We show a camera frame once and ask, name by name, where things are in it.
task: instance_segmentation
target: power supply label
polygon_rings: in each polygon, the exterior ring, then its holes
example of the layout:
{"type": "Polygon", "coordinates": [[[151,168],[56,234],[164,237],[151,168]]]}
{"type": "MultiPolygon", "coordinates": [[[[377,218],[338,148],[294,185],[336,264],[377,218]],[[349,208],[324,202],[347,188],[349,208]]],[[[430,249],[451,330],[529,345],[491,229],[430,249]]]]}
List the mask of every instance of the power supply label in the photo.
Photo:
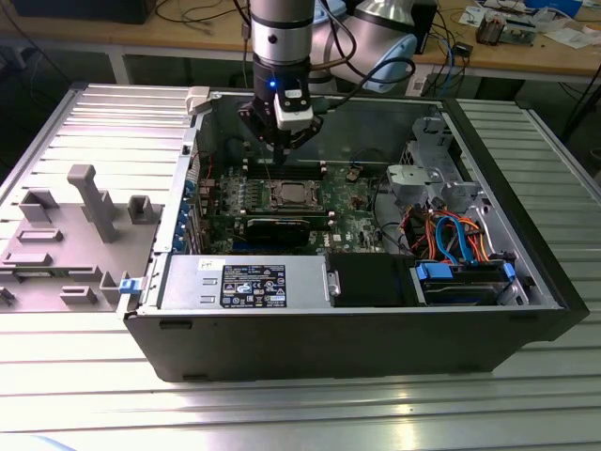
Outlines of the power supply label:
{"type": "Polygon", "coordinates": [[[223,308],[286,307],[284,265],[225,265],[223,308]]]}

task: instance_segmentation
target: electronic device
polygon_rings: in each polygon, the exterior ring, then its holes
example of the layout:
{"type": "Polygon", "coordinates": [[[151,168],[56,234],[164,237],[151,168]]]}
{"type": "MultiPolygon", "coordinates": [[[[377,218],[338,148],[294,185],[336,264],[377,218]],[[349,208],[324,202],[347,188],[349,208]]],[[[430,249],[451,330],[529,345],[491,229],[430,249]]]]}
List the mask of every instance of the electronic device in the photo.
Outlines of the electronic device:
{"type": "Polygon", "coordinates": [[[146,22],[157,0],[12,0],[17,13],[24,17],[54,17],[111,21],[146,22]]]}
{"type": "Polygon", "coordinates": [[[0,189],[0,313],[116,308],[166,381],[490,371],[587,315],[601,196],[533,112],[356,98],[278,165],[251,97],[72,89],[0,189]]]}
{"type": "Polygon", "coordinates": [[[428,42],[430,28],[437,11],[436,0],[415,0],[411,8],[411,17],[415,22],[413,34],[417,38],[416,54],[422,54],[425,50],[425,44],[428,42]]]}

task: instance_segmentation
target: cable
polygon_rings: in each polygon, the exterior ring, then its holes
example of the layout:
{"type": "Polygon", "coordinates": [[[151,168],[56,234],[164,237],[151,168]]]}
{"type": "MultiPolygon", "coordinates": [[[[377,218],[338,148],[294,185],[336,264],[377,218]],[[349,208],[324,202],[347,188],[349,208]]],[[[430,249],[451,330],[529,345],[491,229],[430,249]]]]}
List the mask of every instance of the cable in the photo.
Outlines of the cable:
{"type": "Polygon", "coordinates": [[[248,55],[248,40],[244,40],[244,51],[242,52],[242,78],[244,78],[244,87],[248,89],[248,74],[246,73],[246,57],[248,55]]]}
{"type": "Polygon", "coordinates": [[[577,93],[577,94],[579,94],[579,95],[582,95],[582,94],[584,94],[584,91],[580,91],[579,89],[576,89],[575,87],[573,87],[573,86],[570,86],[570,85],[569,85],[569,84],[567,84],[567,83],[562,83],[562,82],[559,82],[559,84],[560,84],[560,85],[562,85],[563,87],[567,87],[567,88],[568,88],[570,91],[576,92],[576,93],[577,93]]]}
{"type": "Polygon", "coordinates": [[[564,85],[563,83],[558,83],[558,85],[560,86],[560,88],[562,89],[562,91],[565,93],[566,96],[568,96],[570,99],[574,100],[574,101],[579,101],[578,97],[574,97],[573,94],[571,94],[570,92],[568,92],[567,85],[564,85]]]}
{"type": "Polygon", "coordinates": [[[386,158],[386,155],[384,155],[384,152],[382,150],[380,150],[379,148],[362,148],[360,150],[357,150],[355,152],[355,154],[352,157],[350,157],[350,160],[348,160],[348,163],[350,165],[355,164],[355,162],[357,161],[357,157],[367,151],[376,153],[384,163],[388,162],[388,158],[386,158]]]}
{"type": "Polygon", "coordinates": [[[330,111],[334,110],[342,105],[344,105],[345,103],[347,103],[348,101],[350,101],[350,99],[352,99],[353,97],[355,97],[359,91],[361,91],[363,85],[365,85],[365,83],[367,83],[367,80],[373,76],[375,73],[378,73],[378,71],[380,69],[382,69],[383,67],[392,64],[392,63],[407,63],[409,64],[409,66],[411,67],[411,71],[409,73],[406,73],[403,77],[401,77],[398,82],[402,82],[407,80],[408,78],[410,78],[414,73],[415,73],[415,63],[413,62],[413,60],[409,59],[409,58],[405,58],[403,56],[398,56],[396,58],[389,58],[385,61],[382,61],[381,63],[377,64],[374,68],[372,68],[369,72],[367,72],[367,74],[363,77],[363,79],[359,82],[359,84],[357,86],[355,86],[355,88],[350,91],[348,94],[346,94],[340,101],[334,103],[331,107],[330,107],[330,111]]]}
{"type": "MultiPolygon", "coordinates": [[[[336,26],[335,23],[332,19],[330,19],[330,29],[331,29],[331,35],[333,36],[334,39],[334,43],[336,44],[336,50],[338,50],[338,53],[341,56],[345,56],[344,51],[342,50],[342,45],[340,43],[340,39],[338,38],[338,32],[336,31],[336,26]]],[[[357,40],[355,40],[355,37],[352,37],[351,40],[352,45],[354,45],[355,50],[356,50],[356,46],[357,46],[357,40]]],[[[352,70],[355,74],[359,75],[360,77],[365,77],[365,74],[363,72],[361,72],[359,69],[357,69],[351,62],[350,62],[350,58],[354,55],[355,52],[351,51],[351,56],[348,58],[348,61],[346,62],[347,67],[352,70]]],[[[382,80],[379,78],[375,78],[375,77],[369,77],[367,79],[367,81],[369,82],[373,82],[373,83],[380,83],[383,85],[393,85],[395,83],[398,83],[398,81],[395,81],[394,79],[392,80],[382,80]]]]}
{"type": "Polygon", "coordinates": [[[454,261],[456,264],[456,258],[449,254],[445,249],[444,245],[442,244],[442,227],[447,221],[453,221],[455,223],[455,227],[457,228],[457,239],[459,240],[459,248],[461,249],[461,255],[466,261],[473,261],[474,258],[471,254],[471,250],[466,244],[466,235],[463,226],[461,225],[459,220],[453,216],[443,216],[439,219],[439,223],[436,224],[436,245],[438,246],[439,250],[451,261],[454,261]]]}
{"type": "Polygon", "coordinates": [[[344,52],[342,52],[342,47],[340,47],[340,41],[338,41],[338,44],[337,44],[338,52],[340,53],[340,56],[342,56],[340,59],[336,59],[334,61],[328,61],[326,63],[316,64],[314,66],[311,66],[311,70],[327,70],[327,69],[335,68],[336,66],[341,66],[343,64],[347,64],[350,61],[350,58],[352,58],[355,55],[355,53],[357,53],[357,40],[355,39],[353,34],[350,32],[350,30],[347,28],[347,26],[344,25],[331,12],[330,6],[328,5],[327,0],[318,0],[318,1],[319,1],[319,5],[321,5],[323,10],[326,12],[326,15],[328,16],[328,20],[330,21],[330,27],[331,27],[332,33],[334,35],[334,39],[338,40],[338,35],[336,33],[335,26],[334,26],[334,24],[336,24],[340,28],[342,28],[343,31],[347,34],[348,39],[350,40],[350,43],[351,43],[350,54],[345,55],[344,52]]]}
{"type": "Polygon", "coordinates": [[[564,142],[568,141],[572,136],[572,133],[576,131],[582,120],[591,113],[594,109],[594,106],[598,101],[601,100],[601,85],[597,87],[597,89],[591,94],[588,100],[582,105],[582,108],[572,117],[572,120],[565,126],[563,130],[562,140],[564,142]]]}
{"type": "Polygon", "coordinates": [[[451,80],[451,75],[453,72],[453,66],[455,65],[455,60],[453,57],[453,51],[451,50],[451,45],[449,44],[449,42],[446,39],[441,39],[442,42],[444,42],[444,44],[447,46],[447,51],[449,52],[448,55],[450,56],[449,58],[449,71],[447,72],[447,76],[444,79],[444,83],[442,84],[442,90],[440,92],[440,96],[444,96],[446,90],[447,90],[447,86],[449,85],[449,80],[451,80]]]}
{"type": "Polygon", "coordinates": [[[63,72],[55,63],[54,61],[48,56],[46,55],[46,53],[41,50],[41,48],[39,48],[39,46],[31,39],[29,38],[29,35],[27,35],[18,25],[17,23],[12,19],[12,17],[10,16],[9,12],[8,12],[8,8],[7,6],[4,4],[4,2],[0,1],[0,8],[4,11],[5,16],[7,16],[8,21],[12,24],[12,26],[15,27],[15,29],[19,32],[19,34],[21,36],[23,36],[25,39],[27,39],[27,41],[32,45],[32,47],[34,47],[38,52],[40,52],[44,58],[46,59],[46,61],[48,61],[50,63],[50,65],[61,75],[61,77],[63,77],[65,79],[65,82],[67,82],[67,85],[70,86],[72,81],[71,79],[67,76],[67,74],[65,72],[63,72]]]}
{"type": "Polygon", "coordinates": [[[563,142],[566,142],[570,138],[570,136],[572,135],[572,133],[574,132],[574,130],[576,129],[576,126],[578,124],[574,124],[574,119],[575,119],[578,107],[580,106],[580,104],[582,103],[582,101],[584,100],[584,98],[586,97],[586,95],[589,93],[589,91],[593,87],[595,80],[599,76],[599,72],[601,72],[601,64],[599,64],[599,67],[597,68],[597,71],[594,73],[594,76],[591,79],[591,82],[586,87],[586,89],[584,90],[584,93],[580,97],[580,100],[576,103],[576,105],[574,105],[574,108],[572,108],[572,111],[570,112],[570,115],[568,116],[568,119],[565,121],[565,127],[563,128],[563,133],[562,133],[562,141],[563,142]]]}
{"type": "Polygon", "coordinates": [[[10,70],[13,71],[13,73],[15,74],[15,78],[17,80],[17,82],[19,83],[19,85],[21,85],[21,88],[29,93],[29,98],[31,100],[31,102],[33,102],[38,108],[40,108],[41,110],[44,110],[45,113],[51,113],[54,109],[54,107],[59,103],[59,101],[55,98],[53,98],[52,96],[50,96],[49,94],[47,94],[46,92],[37,89],[35,87],[33,87],[33,85],[30,83],[29,86],[26,85],[25,81],[23,80],[22,76],[21,76],[21,72],[23,72],[23,70],[19,70],[18,68],[15,68],[12,61],[10,61],[9,59],[7,59],[1,52],[0,52],[0,61],[2,61],[4,63],[4,65],[9,68],[10,70]],[[47,99],[52,106],[47,106],[47,105],[43,105],[41,104],[34,96],[33,93],[39,94],[40,96],[43,96],[45,99],[47,99]]]}
{"type": "Polygon", "coordinates": [[[240,17],[242,18],[242,20],[244,22],[246,22],[246,24],[248,26],[252,26],[251,25],[251,20],[250,18],[244,13],[244,9],[242,9],[242,7],[240,6],[240,2],[239,0],[233,0],[234,2],[234,6],[236,7],[236,10],[238,11],[238,14],[240,15],[240,17]]]}
{"type": "MultiPolygon", "coordinates": [[[[218,17],[222,17],[225,16],[226,14],[231,14],[232,12],[236,12],[235,9],[229,9],[228,11],[224,11],[224,12],[220,12],[218,14],[214,14],[212,16],[208,16],[208,17],[202,17],[200,19],[190,19],[190,20],[184,20],[184,19],[172,19],[171,17],[167,17],[167,16],[163,16],[161,14],[161,7],[166,5],[167,3],[171,2],[172,0],[162,0],[159,4],[157,4],[157,6],[154,9],[154,13],[160,17],[161,19],[163,19],[164,21],[167,22],[171,22],[171,23],[199,23],[199,22],[207,22],[210,21],[211,19],[217,19],[218,17]]],[[[201,9],[201,8],[209,8],[209,7],[195,7],[195,8],[190,8],[187,9],[184,12],[184,15],[187,16],[190,11],[194,11],[196,9],[201,9]]]]}
{"type": "Polygon", "coordinates": [[[386,174],[384,174],[380,178],[378,186],[376,188],[376,192],[374,193],[374,198],[372,199],[372,214],[374,215],[374,222],[376,223],[376,227],[379,228],[379,230],[382,232],[382,236],[386,237],[388,241],[393,242],[398,246],[399,249],[401,249],[401,244],[398,241],[396,241],[393,237],[391,237],[387,232],[382,230],[382,226],[379,224],[378,216],[376,215],[376,199],[378,199],[379,187],[382,185],[382,181],[384,181],[385,178],[386,174]]]}

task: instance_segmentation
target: table leg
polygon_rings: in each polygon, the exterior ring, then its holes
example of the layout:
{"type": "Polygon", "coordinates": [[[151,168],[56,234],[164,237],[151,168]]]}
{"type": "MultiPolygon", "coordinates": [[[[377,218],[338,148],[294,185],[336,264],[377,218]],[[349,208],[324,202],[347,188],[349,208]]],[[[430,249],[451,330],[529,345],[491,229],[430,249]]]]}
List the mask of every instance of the table leg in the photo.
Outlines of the table leg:
{"type": "Polygon", "coordinates": [[[415,68],[415,73],[409,78],[409,84],[405,95],[408,97],[421,97],[422,91],[424,91],[425,82],[432,69],[434,68],[431,64],[418,64],[415,68]]]}
{"type": "Polygon", "coordinates": [[[111,61],[111,68],[113,68],[115,81],[119,85],[131,85],[130,73],[128,72],[127,65],[125,64],[125,55],[123,52],[119,50],[111,50],[107,52],[107,55],[111,61]]]}

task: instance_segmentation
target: black wire bundle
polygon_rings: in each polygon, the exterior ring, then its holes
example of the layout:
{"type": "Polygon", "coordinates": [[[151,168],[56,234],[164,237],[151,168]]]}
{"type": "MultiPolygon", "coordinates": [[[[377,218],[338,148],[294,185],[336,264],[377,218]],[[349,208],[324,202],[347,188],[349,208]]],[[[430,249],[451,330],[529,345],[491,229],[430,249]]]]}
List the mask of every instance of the black wire bundle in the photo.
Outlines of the black wire bundle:
{"type": "Polygon", "coordinates": [[[580,122],[594,109],[594,106],[596,105],[596,103],[599,101],[599,99],[601,99],[601,85],[599,85],[597,87],[597,89],[595,91],[593,91],[593,93],[591,94],[591,97],[589,97],[589,99],[586,100],[584,102],[584,104],[582,105],[582,107],[578,110],[578,108],[580,107],[580,104],[584,101],[586,96],[589,94],[589,91],[591,91],[591,88],[593,87],[594,82],[599,77],[600,73],[601,73],[601,64],[599,64],[599,67],[597,68],[597,71],[594,73],[594,76],[591,79],[591,82],[589,83],[589,85],[586,87],[586,89],[582,93],[582,96],[577,101],[576,105],[574,105],[574,108],[572,108],[572,111],[570,112],[570,115],[568,116],[568,119],[565,122],[565,127],[563,128],[563,133],[562,133],[562,141],[564,143],[570,139],[572,134],[576,131],[576,129],[580,125],[580,122]]]}
{"type": "MultiPolygon", "coordinates": [[[[431,30],[429,33],[430,36],[432,36],[433,38],[436,38],[436,39],[440,39],[440,38],[445,39],[448,42],[449,47],[454,48],[456,45],[455,35],[453,34],[453,32],[451,32],[451,30],[449,30],[449,27],[447,26],[447,23],[444,20],[444,17],[442,16],[442,14],[440,14],[440,11],[437,10],[436,13],[440,17],[440,20],[442,21],[442,25],[439,25],[437,23],[432,23],[432,26],[436,26],[436,28],[439,28],[440,30],[444,31],[444,35],[442,35],[441,33],[439,33],[436,30],[431,30]]],[[[442,80],[442,82],[439,85],[439,77],[442,75],[442,71],[444,70],[444,68],[448,66],[449,58],[455,58],[454,55],[449,54],[449,51],[447,49],[441,48],[440,50],[446,55],[444,64],[440,66],[439,73],[437,73],[435,79],[432,82],[428,82],[428,87],[425,89],[423,95],[427,95],[427,93],[432,88],[434,88],[433,94],[436,95],[437,89],[444,86],[444,84],[447,82],[447,80],[452,82],[453,80],[455,80],[457,78],[458,78],[458,81],[456,81],[452,85],[448,85],[447,89],[453,89],[456,86],[459,86],[459,89],[461,89],[461,86],[463,85],[463,82],[465,80],[466,67],[470,64],[470,58],[461,56],[461,60],[463,63],[463,67],[461,68],[461,70],[458,73],[456,73],[455,75],[452,75],[450,72],[447,72],[446,76],[444,77],[444,79],[442,80]]]]}

